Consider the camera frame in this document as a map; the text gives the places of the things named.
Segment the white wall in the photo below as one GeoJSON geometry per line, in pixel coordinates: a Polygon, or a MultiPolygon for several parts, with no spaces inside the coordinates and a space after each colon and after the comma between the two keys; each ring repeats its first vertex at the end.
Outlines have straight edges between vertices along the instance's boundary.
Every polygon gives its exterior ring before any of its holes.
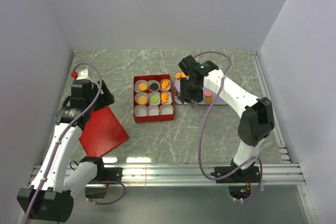
{"type": "Polygon", "coordinates": [[[320,223],[335,223],[336,0],[287,0],[260,60],[320,223]]]}
{"type": "Polygon", "coordinates": [[[46,148],[73,52],[44,0],[0,3],[0,217],[15,223],[16,195],[46,148]]]}
{"type": "Polygon", "coordinates": [[[46,0],[72,49],[260,49],[285,0],[46,0]]]}

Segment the black round object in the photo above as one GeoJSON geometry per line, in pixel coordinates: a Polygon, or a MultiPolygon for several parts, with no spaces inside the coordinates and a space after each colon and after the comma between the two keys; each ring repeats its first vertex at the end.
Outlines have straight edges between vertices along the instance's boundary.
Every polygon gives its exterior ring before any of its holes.
{"type": "Polygon", "coordinates": [[[150,84],[149,89],[152,91],[157,91],[159,90],[159,85],[157,83],[152,83],[150,84]]]}

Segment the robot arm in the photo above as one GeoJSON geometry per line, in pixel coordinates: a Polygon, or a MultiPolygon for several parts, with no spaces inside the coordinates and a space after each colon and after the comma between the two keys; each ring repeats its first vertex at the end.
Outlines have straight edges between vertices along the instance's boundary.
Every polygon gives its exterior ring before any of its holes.
{"type": "Polygon", "coordinates": [[[77,169],[64,180],[71,155],[85,128],[85,124],[91,117],[91,111],[100,110],[114,102],[114,97],[109,92],[104,81],[102,81],[101,90],[102,93],[99,94],[92,109],[85,113],[67,131],[60,143],[59,138],[61,133],[74,118],[88,107],[98,92],[97,85],[89,77],[88,69],[79,72],[76,80],[73,81],[71,96],[65,99],[62,108],[57,112],[52,142],[40,171],[32,181],[30,187],[21,188],[17,195],[19,204],[24,212],[26,212],[37,187],[40,185],[40,181],[44,181],[30,212],[30,219],[67,221],[72,212],[74,198],[85,188],[87,183],[93,179],[102,177],[104,172],[102,158],[85,157],[80,161],[77,169]],[[56,153],[54,153],[56,144],[59,144],[59,147],[56,153]],[[47,165],[53,156],[51,169],[47,176],[44,177],[47,165]]]}
{"type": "MultiPolygon", "coordinates": [[[[260,99],[248,93],[225,76],[211,61],[200,64],[192,56],[187,56],[178,65],[187,75],[187,78],[181,79],[182,102],[201,102],[203,87],[218,93],[221,80],[224,78],[224,86],[219,97],[240,117],[238,135],[241,141],[232,166],[235,168],[249,158],[257,156],[264,138],[275,126],[271,101],[267,97],[260,99]]],[[[248,169],[253,164],[254,160],[242,166],[241,170],[248,169]]]]}

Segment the yellow object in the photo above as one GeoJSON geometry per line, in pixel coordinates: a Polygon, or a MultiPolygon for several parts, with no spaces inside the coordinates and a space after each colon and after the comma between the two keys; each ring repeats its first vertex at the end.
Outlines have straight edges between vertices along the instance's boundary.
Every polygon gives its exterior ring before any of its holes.
{"type": "Polygon", "coordinates": [[[139,84],[139,90],[140,91],[146,91],[148,88],[147,84],[146,83],[141,83],[139,84]]]}
{"type": "Polygon", "coordinates": [[[164,90],[166,90],[169,87],[169,84],[170,84],[170,82],[168,80],[164,80],[161,83],[161,88],[164,89],[164,90]]]}
{"type": "Polygon", "coordinates": [[[211,98],[211,97],[206,97],[206,98],[204,99],[204,102],[205,102],[205,103],[212,103],[212,98],[211,98]]]}
{"type": "Polygon", "coordinates": [[[187,76],[185,75],[184,72],[177,72],[175,74],[175,79],[180,80],[181,78],[186,78],[187,76]]]}
{"type": "Polygon", "coordinates": [[[168,102],[168,94],[167,93],[162,93],[161,94],[161,101],[163,104],[167,103],[168,102]]]}
{"type": "Polygon", "coordinates": [[[147,103],[147,98],[146,97],[139,97],[138,98],[138,104],[146,105],[146,103],[147,103]]]}

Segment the black cable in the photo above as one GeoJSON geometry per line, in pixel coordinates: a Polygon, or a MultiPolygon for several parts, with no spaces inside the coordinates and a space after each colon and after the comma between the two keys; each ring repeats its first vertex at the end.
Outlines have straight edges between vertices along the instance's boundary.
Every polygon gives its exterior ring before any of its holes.
{"type": "Polygon", "coordinates": [[[79,166],[79,164],[76,162],[76,161],[74,161],[74,160],[72,160],[71,162],[70,162],[70,168],[72,169],[72,170],[76,170],[76,169],[74,169],[73,167],[72,167],[72,163],[75,163],[75,165],[77,165],[77,167],[79,166]]]}

